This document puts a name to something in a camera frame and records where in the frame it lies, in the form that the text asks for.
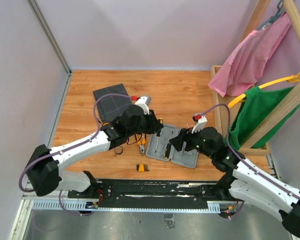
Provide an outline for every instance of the robotic hand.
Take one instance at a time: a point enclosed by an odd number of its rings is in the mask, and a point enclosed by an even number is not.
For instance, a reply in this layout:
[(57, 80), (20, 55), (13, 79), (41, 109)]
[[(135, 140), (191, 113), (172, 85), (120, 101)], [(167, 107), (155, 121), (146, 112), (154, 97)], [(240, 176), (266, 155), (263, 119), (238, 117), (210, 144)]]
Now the robotic hand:
[[(24, 192), (35, 191), (39, 197), (54, 190), (86, 191), (96, 181), (95, 178), (88, 171), (66, 171), (68, 166), (90, 155), (122, 145), (135, 134), (154, 134), (164, 127), (154, 111), (149, 110), (149, 96), (135, 100), (135, 104), (130, 105), (122, 116), (116, 117), (91, 135), (50, 149), (45, 145), (38, 146), (20, 177), (20, 189)], [(22, 187), (24, 174), (28, 176), (33, 189)]]
[(185, 142), (185, 151), (195, 149), (209, 157), (212, 164), (225, 173), (217, 183), (221, 194), (230, 194), (270, 213), (282, 222), (287, 231), (300, 238), (299, 189), (272, 177), (224, 144), (222, 135), (214, 127), (196, 132), (183, 128), (169, 142), (177, 151), (182, 150)]

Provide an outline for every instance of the ring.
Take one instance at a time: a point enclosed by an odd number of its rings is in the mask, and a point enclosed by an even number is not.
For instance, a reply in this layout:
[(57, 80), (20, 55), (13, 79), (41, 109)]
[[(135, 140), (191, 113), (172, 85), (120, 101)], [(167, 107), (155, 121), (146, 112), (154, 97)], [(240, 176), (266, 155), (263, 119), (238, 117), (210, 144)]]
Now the ring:
[(117, 155), (120, 155), (124, 152), (124, 149), (122, 148), (122, 146), (116, 146), (114, 148), (114, 153), (117, 154)]

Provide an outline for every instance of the screwdriver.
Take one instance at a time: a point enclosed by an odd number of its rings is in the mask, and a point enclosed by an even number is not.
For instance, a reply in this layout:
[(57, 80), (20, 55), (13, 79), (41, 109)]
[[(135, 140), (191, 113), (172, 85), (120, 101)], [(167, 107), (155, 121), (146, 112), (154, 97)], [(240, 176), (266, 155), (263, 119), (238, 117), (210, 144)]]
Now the screwdriver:
[[(161, 124), (164, 124), (164, 120), (162, 118), (159, 118), (158, 120)], [(158, 149), (158, 141), (159, 141), (160, 134), (161, 134), (161, 129), (156, 133), (155, 153), (157, 152)]]
[(168, 144), (166, 145), (165, 152), (164, 152), (164, 159), (168, 159), (169, 158), (170, 151), (171, 151), (171, 143), (168, 142)]

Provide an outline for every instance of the wooden table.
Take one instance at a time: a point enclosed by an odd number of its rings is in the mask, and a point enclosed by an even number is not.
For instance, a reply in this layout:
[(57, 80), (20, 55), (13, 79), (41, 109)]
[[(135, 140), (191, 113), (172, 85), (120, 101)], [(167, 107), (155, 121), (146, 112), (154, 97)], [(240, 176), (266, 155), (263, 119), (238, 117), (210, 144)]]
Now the wooden table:
[[(192, 115), (212, 106), (208, 88), (208, 71), (94, 71), (77, 70), (66, 95), (53, 146), (64, 145), (85, 137), (97, 128), (93, 117), (93, 91), (123, 83), (130, 96), (149, 95), (150, 108), (157, 118), (180, 127), (193, 126)], [(206, 115), (208, 126), (214, 126), (214, 113)], [(187, 168), (141, 156), (139, 147), (122, 145), (123, 153), (101, 152), (71, 165), (67, 170), (90, 171), (95, 178), (165, 179), (217, 181), (223, 173), (211, 160), (200, 154), (197, 167)], [(247, 156), (255, 165), (269, 172), (264, 156)], [(148, 164), (149, 172), (137, 172), (136, 164)]]

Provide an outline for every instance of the white wall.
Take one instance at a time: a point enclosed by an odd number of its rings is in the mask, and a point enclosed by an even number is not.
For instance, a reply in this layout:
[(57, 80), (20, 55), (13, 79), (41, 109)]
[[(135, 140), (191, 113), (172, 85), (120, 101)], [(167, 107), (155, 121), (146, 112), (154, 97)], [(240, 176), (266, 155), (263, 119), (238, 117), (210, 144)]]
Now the white wall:
[(257, 0), (37, 0), (73, 69), (209, 70)]
[(0, 240), (8, 238), (22, 192), (18, 179), (46, 143), (66, 81), (25, 0), (0, 1)]
[[(295, 1), (300, 11), (300, 0)], [(274, 14), (277, 1), (272, 0), (267, 14)], [(291, 27), (280, 46), (267, 63), (263, 78), (258, 84), (297, 74), (300, 71), (300, 43)], [(267, 87), (267, 90), (292, 86), (287, 82)], [(300, 108), (290, 117), (270, 140), (272, 157), (277, 162), (283, 180), (300, 188)]]

